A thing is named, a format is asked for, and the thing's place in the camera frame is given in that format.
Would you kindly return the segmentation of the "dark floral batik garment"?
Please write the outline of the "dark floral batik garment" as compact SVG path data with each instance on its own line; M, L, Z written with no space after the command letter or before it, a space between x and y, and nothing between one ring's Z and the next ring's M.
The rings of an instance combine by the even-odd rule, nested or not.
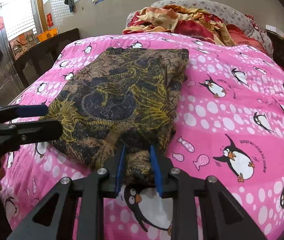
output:
M150 147L162 153L175 134L187 49L108 48L67 81L49 105L62 136L53 147L93 170L127 147L127 182L150 183Z

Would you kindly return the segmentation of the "dark wooden footboard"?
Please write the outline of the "dark wooden footboard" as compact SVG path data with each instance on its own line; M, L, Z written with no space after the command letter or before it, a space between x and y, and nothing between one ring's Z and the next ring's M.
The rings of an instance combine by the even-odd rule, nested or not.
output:
M74 28L53 36L48 40L43 42L39 42L31 49L24 52L17 60L14 60L14 67L17 71L17 74L21 80L22 85L27 88L30 84L28 83L23 70L25 69L26 63L28 61L32 61L32 64L35 68L35 72L41 76L43 72L39 66L40 61L46 56L46 54L50 54L53 63L57 61L59 53L57 52L58 46L60 46L63 42L69 41L75 42L80 40L80 32L78 28Z

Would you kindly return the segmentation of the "orange plastic basin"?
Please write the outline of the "orange plastic basin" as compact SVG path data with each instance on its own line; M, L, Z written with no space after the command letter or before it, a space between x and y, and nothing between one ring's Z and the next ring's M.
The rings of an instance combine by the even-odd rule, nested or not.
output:
M59 31L57 28L54 28L54 29L50 29L50 30L47 30L41 34L39 34L37 36L37 39L39 40L39 42L44 42L54 36L57 36L59 34Z

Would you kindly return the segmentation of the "pink penguin print blanket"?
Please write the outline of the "pink penguin print blanket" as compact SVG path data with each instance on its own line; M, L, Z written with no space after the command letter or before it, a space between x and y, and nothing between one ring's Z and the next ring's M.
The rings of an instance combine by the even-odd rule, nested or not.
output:
M49 105L69 79L109 47L189 51L168 157L190 176L216 176L267 239L280 239L284 232L284 71L248 45L221 47L167 33L89 37L68 44L53 67L12 104ZM244 182L238 181L227 162L214 159L227 153L229 137L255 165L253 174L249 174L251 167L235 168L244 171ZM61 178L75 180L88 172L46 142L9 153L0 194L11 228ZM167 232L147 223L148 231L143 230L124 200L124 189L115 200L104 201L105 239L170 239Z

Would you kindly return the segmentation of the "grey floral pillow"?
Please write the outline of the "grey floral pillow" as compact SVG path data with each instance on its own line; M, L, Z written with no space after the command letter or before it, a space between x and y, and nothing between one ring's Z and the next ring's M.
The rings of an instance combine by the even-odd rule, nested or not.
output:
M153 3L149 7L164 7L166 5L178 5L185 8L199 8L203 9L211 14L216 15L224 23L233 24L240 28L244 34L248 37L258 40L263 48L267 51L268 56L273 55L273 44L271 39L266 34L265 31L261 30L254 22L254 18L249 15L245 15L232 7L229 7L225 4L209 1L209 0L162 0ZM136 12L132 12L127 19L126 27L130 20L133 18Z

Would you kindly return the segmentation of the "red yellow floral quilt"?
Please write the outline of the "red yellow floral quilt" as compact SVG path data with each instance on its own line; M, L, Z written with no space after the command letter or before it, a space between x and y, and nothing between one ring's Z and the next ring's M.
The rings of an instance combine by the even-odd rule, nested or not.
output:
M145 7L134 14L122 33L151 32L181 34L227 47L236 45L224 21L199 8L188 9L178 5Z

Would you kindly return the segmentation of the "red paper wall sign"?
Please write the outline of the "red paper wall sign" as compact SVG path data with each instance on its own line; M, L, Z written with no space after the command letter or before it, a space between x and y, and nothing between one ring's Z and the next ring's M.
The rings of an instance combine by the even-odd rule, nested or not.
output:
M53 23L53 19L52 19L51 13L47 14L46 21L47 21L48 27L53 27L54 23Z

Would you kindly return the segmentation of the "dark cloth hanging on wall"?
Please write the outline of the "dark cloth hanging on wall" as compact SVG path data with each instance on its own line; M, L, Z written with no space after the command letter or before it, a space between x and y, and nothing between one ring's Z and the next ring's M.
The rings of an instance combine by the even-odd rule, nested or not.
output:
M74 0L64 0L64 4L66 4L69 7L70 13L73 13L73 9L75 6Z

